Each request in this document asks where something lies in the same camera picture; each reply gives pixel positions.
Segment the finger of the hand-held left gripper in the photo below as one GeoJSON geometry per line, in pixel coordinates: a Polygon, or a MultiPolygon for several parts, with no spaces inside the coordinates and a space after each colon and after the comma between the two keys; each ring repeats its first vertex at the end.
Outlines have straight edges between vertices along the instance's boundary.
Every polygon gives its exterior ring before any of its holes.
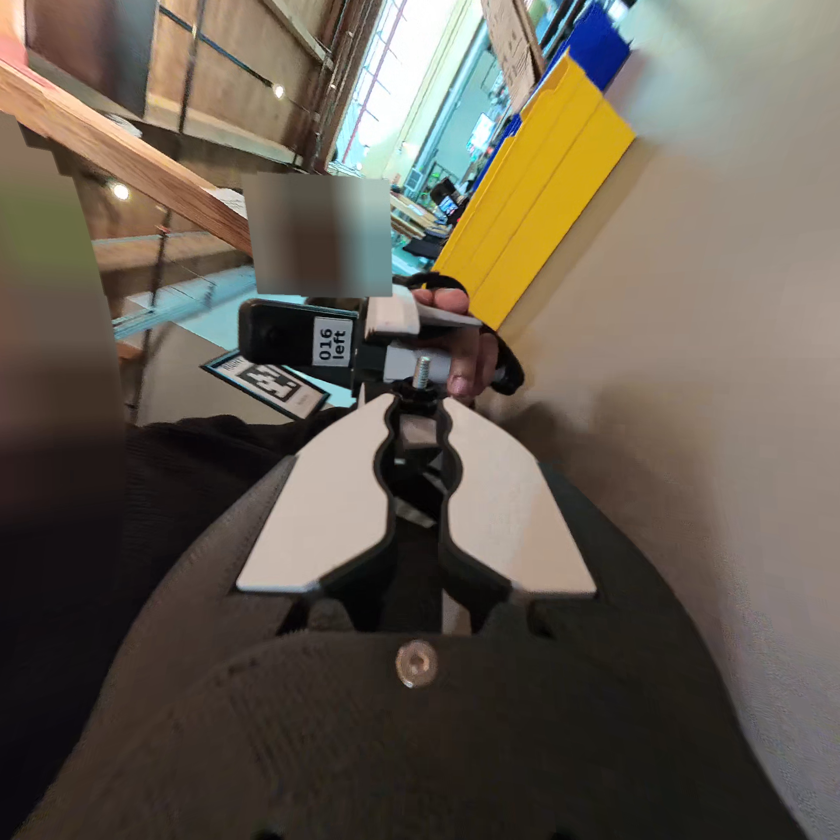
{"type": "Polygon", "coordinates": [[[414,348],[402,344],[390,344],[385,351],[384,382],[412,380],[417,363],[421,358],[429,359],[428,385],[446,385],[452,365],[451,355],[436,348],[414,348]]]}
{"type": "Polygon", "coordinates": [[[482,321],[419,303],[408,289],[393,289],[389,297],[369,297],[364,317],[365,337],[419,337],[430,331],[480,328],[482,321]]]}

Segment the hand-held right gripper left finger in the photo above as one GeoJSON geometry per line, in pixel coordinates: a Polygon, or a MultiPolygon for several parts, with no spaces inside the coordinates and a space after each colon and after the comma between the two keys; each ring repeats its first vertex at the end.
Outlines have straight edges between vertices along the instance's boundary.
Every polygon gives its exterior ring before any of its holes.
{"type": "Polygon", "coordinates": [[[303,594],[384,543],[393,505],[375,473],[394,394],[331,424],[297,455],[236,580],[240,592],[303,594]]]}

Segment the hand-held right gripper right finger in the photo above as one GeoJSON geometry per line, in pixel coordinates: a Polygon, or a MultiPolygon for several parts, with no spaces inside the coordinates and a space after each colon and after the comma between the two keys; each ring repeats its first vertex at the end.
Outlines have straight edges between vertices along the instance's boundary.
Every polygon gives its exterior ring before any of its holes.
{"type": "Polygon", "coordinates": [[[596,584],[537,459],[516,438],[452,398],[447,455],[460,471],[446,506],[458,559],[473,560],[528,599],[587,598],[596,584]]]}

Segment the black knob screw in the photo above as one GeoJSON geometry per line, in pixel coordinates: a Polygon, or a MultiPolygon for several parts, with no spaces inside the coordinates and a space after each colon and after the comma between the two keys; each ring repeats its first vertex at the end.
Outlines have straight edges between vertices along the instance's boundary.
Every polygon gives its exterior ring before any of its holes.
{"type": "Polygon", "coordinates": [[[400,413],[419,417],[432,417],[447,395],[446,387],[432,380],[433,358],[422,351],[416,358],[413,373],[392,383],[396,406],[400,413]]]}

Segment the person's left hand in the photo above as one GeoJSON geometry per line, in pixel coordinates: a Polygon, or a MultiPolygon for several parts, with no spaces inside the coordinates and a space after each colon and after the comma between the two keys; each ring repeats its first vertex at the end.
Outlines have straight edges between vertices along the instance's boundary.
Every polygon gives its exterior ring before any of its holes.
{"type": "MultiPolygon", "coordinates": [[[[469,295],[459,289],[426,288],[413,290],[419,305],[468,316],[469,295]]],[[[493,382],[496,373],[499,346],[493,333],[479,328],[466,327],[450,330],[432,339],[419,340],[414,346],[447,352],[451,364],[447,380],[448,395],[467,407],[472,407],[493,382]]]]}

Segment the framed marker poster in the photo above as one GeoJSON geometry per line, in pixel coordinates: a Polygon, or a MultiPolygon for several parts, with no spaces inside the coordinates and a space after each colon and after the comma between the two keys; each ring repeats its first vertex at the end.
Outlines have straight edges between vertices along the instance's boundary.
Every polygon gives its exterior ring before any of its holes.
{"type": "Polygon", "coordinates": [[[252,362],[238,350],[209,360],[200,368],[292,421],[309,418],[329,400],[327,391],[301,374],[282,365],[252,362]]]}

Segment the yellow plastic bin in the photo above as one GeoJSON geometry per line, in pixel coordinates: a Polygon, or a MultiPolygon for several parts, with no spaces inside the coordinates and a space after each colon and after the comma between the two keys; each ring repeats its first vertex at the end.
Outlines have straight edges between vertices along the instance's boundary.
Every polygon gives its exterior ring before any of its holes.
{"type": "Polygon", "coordinates": [[[569,51],[520,113],[434,269],[498,329],[635,141],[569,51]]]}

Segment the cardboard instruction board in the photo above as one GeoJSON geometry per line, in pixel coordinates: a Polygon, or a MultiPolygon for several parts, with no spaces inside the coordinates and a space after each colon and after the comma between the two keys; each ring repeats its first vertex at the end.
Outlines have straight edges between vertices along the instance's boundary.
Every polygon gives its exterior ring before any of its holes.
{"type": "Polygon", "coordinates": [[[520,113],[545,71],[536,29],[524,1],[481,1],[480,6],[511,111],[520,113]]]}

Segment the blue plastic bin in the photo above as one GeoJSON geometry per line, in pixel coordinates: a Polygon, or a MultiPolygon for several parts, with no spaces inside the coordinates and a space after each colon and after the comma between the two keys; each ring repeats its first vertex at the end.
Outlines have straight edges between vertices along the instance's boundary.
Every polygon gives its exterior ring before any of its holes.
{"type": "Polygon", "coordinates": [[[619,33],[613,13],[625,13],[634,2],[560,2],[559,12],[541,39],[545,71],[526,100],[530,104],[537,92],[548,84],[560,60],[573,60],[600,92],[612,84],[631,53],[619,33]]]}

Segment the wooden support post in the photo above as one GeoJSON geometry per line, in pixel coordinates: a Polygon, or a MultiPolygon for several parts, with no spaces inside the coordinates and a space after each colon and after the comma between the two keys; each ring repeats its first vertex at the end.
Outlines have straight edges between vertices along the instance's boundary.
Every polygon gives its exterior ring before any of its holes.
{"type": "Polygon", "coordinates": [[[2,60],[1,106],[26,128],[253,255],[247,218],[216,197],[213,185],[42,76],[2,60]]]}

